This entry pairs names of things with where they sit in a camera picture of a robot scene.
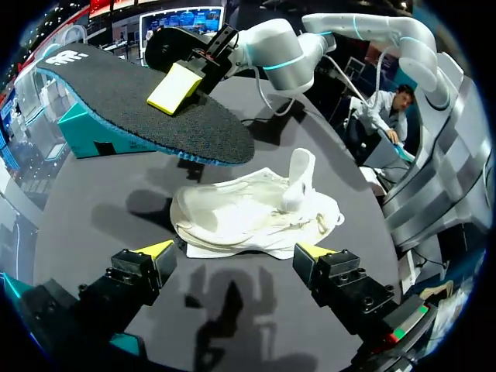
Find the screen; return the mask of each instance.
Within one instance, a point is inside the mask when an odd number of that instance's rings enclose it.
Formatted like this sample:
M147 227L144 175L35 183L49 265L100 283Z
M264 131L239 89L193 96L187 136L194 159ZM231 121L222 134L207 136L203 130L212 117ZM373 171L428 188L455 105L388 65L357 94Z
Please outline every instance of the screen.
M114 10L125 8L126 6L133 6L134 0L114 0Z
M171 9L142 15L140 18L141 49L159 27L182 27L194 33L219 31L224 16L223 7Z
M90 18L110 12L112 0L91 0Z

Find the cable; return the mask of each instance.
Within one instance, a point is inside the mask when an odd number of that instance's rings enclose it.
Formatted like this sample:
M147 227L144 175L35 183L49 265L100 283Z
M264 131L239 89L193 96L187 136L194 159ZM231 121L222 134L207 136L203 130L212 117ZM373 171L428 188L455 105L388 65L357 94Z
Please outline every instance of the cable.
M263 99L263 102L265 102L265 105L276 116L284 116L284 115L286 115L289 112L289 110L291 110L291 107L293 106L293 103L295 103L295 99L294 98L291 99L291 102L289 102L289 106L283 112L277 112L276 110L274 110L272 108L272 106L270 105L269 101L267 100L267 98L265 97L264 92L262 91L262 86L260 84L260 72L258 71L258 68L257 67L255 67L255 66L253 66L251 64L251 61L250 61L250 68L255 72L255 80L257 81L258 92L260 94L260 97Z
M440 266L442 266L444 269L446 269L446 265L445 265L444 263L440 263L440 262L432 261L432 260L430 260L430 259L428 259L428 258L425 258L423 255L421 255L419 252L417 252L417 251L415 250L415 248L412 248L412 251L413 251L413 253L415 253L417 256L419 256L420 258L423 258L423 259L425 260L425 262L422 264L422 266L424 266L426 262L430 262L431 264L440 265Z
M361 95L361 93L358 91L358 89L355 87L355 85L351 82L350 78L348 75L346 75L343 70L341 70L341 67L336 63L336 61L328 56L327 54L324 54L324 57L327 58L332 62L334 67L337 69L337 71L344 77L346 83L348 86L351 88L351 90L358 96L358 98L362 101L362 103L365 104L366 107L369 109L373 110L377 106L378 98L379 95L377 94L379 92L379 87L381 86L381 66L382 66L382 60L384 59L386 53L394 46L390 45L386 49L383 50L381 53L381 56L379 57L379 61L377 62L377 67L376 67L376 81L375 81L375 99L374 99L374 104L370 106L368 102L365 100L365 98Z
M234 46L232 47L235 49L238 46L238 41L239 41L239 32L236 34L236 42L234 43Z
M268 122L270 118L248 118L240 120L240 122Z

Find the table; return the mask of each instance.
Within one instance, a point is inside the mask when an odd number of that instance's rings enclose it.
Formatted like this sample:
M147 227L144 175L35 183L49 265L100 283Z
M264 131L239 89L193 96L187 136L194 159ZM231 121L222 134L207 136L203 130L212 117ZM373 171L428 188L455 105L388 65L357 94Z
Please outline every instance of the table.
M262 83L274 107L287 101L271 94L267 81ZM254 79L233 77L212 96L242 119L271 117ZM346 218L320 245L353 251L374 279L393 284L399 293L398 262L379 204L313 105L300 96L289 119L255 122L251 129L257 139L253 160L239 167L206 166L201 183L231 180L262 167L287 177L293 149L311 150L315 188L337 200ZM52 277L75 295L78 284L91 283L105 272L113 254L173 237L171 197L180 186L196 182L187 179L188 170L178 163L163 153L69 157L40 226L35 283ZM207 321L216 319L224 306L243 309L236 331L232 337L211 339ZM160 297L152 308L143 306L127 332L143 337L151 360L183 370L193 370L195 350L208 341L226 350L214 371L250 372L340 370L361 344L328 308L317 306L291 260L264 254L192 260L178 252L177 269Z

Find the robotic arm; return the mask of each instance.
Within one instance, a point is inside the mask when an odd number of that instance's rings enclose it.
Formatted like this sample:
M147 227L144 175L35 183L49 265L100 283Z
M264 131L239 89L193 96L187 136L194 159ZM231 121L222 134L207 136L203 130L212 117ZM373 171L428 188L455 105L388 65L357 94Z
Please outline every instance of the robotic arm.
M423 23L407 17L365 14L311 14L302 19L307 33L297 36L285 19L272 19L239 32L232 40L232 68L226 77L262 67L280 95L292 98L313 85L325 53L336 48L333 33L359 40L389 42L400 51L401 69L423 89L435 109L450 103L446 78L438 68L436 41Z

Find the monitor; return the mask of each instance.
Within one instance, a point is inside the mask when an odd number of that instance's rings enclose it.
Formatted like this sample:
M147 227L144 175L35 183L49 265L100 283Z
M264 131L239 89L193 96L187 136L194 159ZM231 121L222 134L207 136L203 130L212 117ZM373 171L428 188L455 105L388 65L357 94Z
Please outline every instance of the monitor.
M146 41L159 27L182 27L194 33L217 32L224 23L224 7L190 7L161 10L139 18L139 48L144 52Z

